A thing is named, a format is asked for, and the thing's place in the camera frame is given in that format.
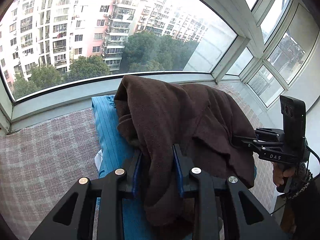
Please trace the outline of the person's right hand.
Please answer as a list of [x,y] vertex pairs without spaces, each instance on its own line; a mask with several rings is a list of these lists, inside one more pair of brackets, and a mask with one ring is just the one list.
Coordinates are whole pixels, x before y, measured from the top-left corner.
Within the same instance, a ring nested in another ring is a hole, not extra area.
[[278,163],[273,163],[273,182],[276,187],[284,184],[284,178],[290,178],[295,174],[296,168],[291,167],[283,171]]

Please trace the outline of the person's right forearm black sleeve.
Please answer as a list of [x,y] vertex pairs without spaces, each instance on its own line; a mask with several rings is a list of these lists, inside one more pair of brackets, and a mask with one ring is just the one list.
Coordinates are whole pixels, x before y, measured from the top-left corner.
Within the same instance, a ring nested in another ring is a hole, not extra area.
[[292,238],[319,239],[319,175],[314,177],[305,164],[293,176],[287,203],[296,227]]

